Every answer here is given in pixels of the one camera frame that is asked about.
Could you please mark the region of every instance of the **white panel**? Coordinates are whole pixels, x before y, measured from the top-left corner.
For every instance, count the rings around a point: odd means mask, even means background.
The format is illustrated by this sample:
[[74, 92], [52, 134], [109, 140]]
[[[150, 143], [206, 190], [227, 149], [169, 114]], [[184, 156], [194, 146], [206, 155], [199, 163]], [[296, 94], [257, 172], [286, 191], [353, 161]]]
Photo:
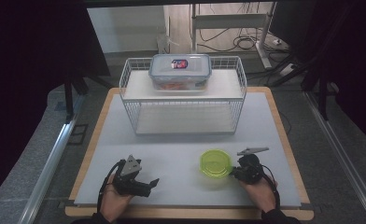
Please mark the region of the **white panel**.
[[157, 50], [157, 35], [165, 33], [163, 6], [89, 8], [102, 51]]
[[225, 28], [262, 28], [265, 14], [238, 14], [238, 15], [198, 15], [196, 28], [225, 29]]

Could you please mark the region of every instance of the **container lid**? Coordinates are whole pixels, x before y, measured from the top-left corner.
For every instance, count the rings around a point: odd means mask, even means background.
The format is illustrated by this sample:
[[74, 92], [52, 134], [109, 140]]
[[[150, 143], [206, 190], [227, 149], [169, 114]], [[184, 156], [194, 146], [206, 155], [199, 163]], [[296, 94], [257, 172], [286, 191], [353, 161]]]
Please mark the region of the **container lid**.
[[200, 170], [211, 177], [223, 177], [232, 171], [230, 155], [220, 149], [207, 150], [200, 158]]
[[148, 73], [151, 77], [209, 77], [212, 69], [206, 54], [157, 54]]

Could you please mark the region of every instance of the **metal rail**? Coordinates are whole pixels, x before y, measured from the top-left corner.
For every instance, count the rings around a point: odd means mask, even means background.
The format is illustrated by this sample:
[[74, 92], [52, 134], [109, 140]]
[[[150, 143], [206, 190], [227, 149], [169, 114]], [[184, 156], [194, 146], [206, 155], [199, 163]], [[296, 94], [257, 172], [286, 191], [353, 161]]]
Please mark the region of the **metal rail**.
[[75, 127], [77, 115], [81, 108], [81, 105], [84, 101], [83, 95], [79, 95], [75, 102], [74, 111], [76, 112], [72, 120], [65, 124], [61, 132], [55, 142], [52, 151], [49, 154], [49, 158], [47, 159], [46, 165], [43, 168], [43, 171], [40, 174], [40, 177], [37, 179], [37, 183], [35, 184], [35, 188], [23, 209], [20, 220], [18, 223], [33, 223], [35, 220], [35, 216], [37, 215], [40, 204], [44, 199], [44, 195], [49, 188], [49, 183], [51, 182], [52, 177], [54, 176], [55, 170], [57, 169], [58, 163], [63, 155], [63, 151], [66, 147], [67, 141], [69, 139], [70, 133], [73, 131]]
[[337, 160], [340, 162], [341, 166], [343, 167], [346, 176], [348, 177], [351, 185], [359, 199], [366, 210], [366, 183], [360, 177], [357, 169], [355, 168], [352, 161], [349, 159], [348, 155], [346, 154], [344, 147], [340, 143], [337, 135], [335, 134], [334, 130], [332, 129], [331, 125], [328, 121], [324, 120], [322, 115], [317, 110], [317, 101], [312, 93], [305, 92], [305, 98], [307, 99], [309, 105], [311, 106], [312, 111], [317, 119], [317, 122], [320, 125], [323, 133], [326, 135], [331, 148], [333, 149]]

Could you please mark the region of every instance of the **power strip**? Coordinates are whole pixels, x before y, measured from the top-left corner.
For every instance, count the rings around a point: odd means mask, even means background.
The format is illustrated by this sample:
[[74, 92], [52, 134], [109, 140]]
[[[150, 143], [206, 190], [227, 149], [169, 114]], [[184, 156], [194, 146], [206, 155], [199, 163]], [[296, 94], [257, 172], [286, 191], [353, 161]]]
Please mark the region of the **power strip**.
[[274, 40], [274, 41], [273, 41], [273, 43], [274, 43], [276, 46], [279, 46], [279, 45], [281, 45], [281, 44], [282, 44], [282, 41], [281, 41], [281, 39], [276, 39], [276, 40]]
[[290, 72], [292, 72], [295, 68], [297, 68], [297, 65], [295, 65], [294, 63], [290, 63], [288, 64], [288, 66], [286, 66], [280, 73], [279, 75], [281, 75], [282, 77], [284, 77], [285, 75], [289, 74]]

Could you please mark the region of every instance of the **plastic food container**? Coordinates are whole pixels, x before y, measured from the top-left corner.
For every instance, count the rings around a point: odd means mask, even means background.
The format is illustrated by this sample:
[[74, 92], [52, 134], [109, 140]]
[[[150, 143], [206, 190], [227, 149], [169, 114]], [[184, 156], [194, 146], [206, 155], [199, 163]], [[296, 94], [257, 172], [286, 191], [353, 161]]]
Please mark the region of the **plastic food container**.
[[200, 170], [210, 177], [223, 177], [232, 171], [230, 155], [220, 149], [207, 150], [200, 158]]
[[206, 54], [157, 54], [148, 74], [157, 91], [204, 91], [212, 69]]

